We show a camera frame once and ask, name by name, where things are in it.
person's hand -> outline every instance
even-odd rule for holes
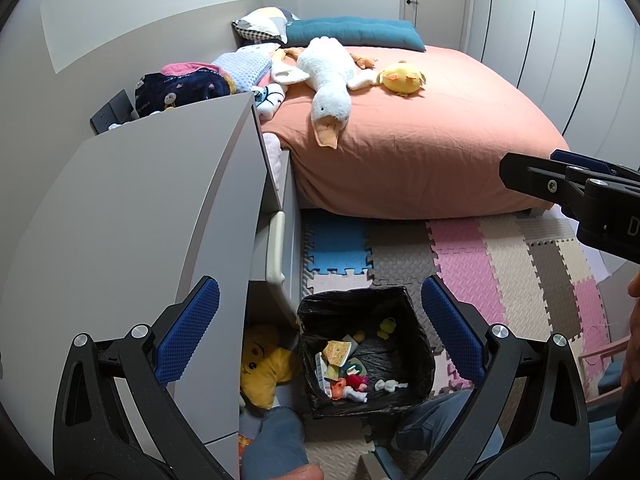
[[[629,283],[628,293],[632,298],[636,298],[636,304],[629,318],[631,338],[626,347],[625,363],[620,378],[623,388],[633,386],[640,380],[640,272]]]
[[[318,464],[307,464],[274,480],[324,480],[324,473]]]

black trash bag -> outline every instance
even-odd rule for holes
[[[403,286],[313,294],[300,303],[298,317],[302,327],[300,355],[314,418],[401,413],[424,402],[431,393],[435,361]],[[396,329],[385,340],[377,332],[387,317],[395,319]],[[366,339],[351,357],[360,359],[367,370],[367,402],[332,400],[318,384],[316,354],[328,341],[340,341],[358,330],[365,333]],[[380,379],[409,383],[409,387],[398,388],[392,394],[376,392],[374,385]]]

metal screw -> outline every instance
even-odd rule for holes
[[[494,335],[500,339],[504,339],[509,335],[509,329],[504,325],[495,325],[494,327],[492,327],[491,332],[493,332]]]
[[[554,343],[558,346],[566,346],[566,338],[562,334],[555,334]]]
[[[88,341],[88,338],[87,338],[86,334],[79,334],[74,339],[74,345],[76,345],[76,346],[84,346],[84,345],[86,345],[87,341]]]
[[[131,330],[131,335],[136,339],[142,339],[148,333],[149,333],[149,328],[146,325],[138,325],[133,327],[133,329]]]

long teal pillow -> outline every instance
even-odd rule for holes
[[[386,46],[425,51],[413,23],[357,16],[295,20],[287,26],[286,46],[307,46],[313,38],[322,36],[335,38],[345,46]]]

open drawer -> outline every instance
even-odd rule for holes
[[[278,195],[282,211],[258,218],[247,317],[249,322],[281,324],[286,320],[295,326],[300,303],[302,222],[289,150],[282,152]]]

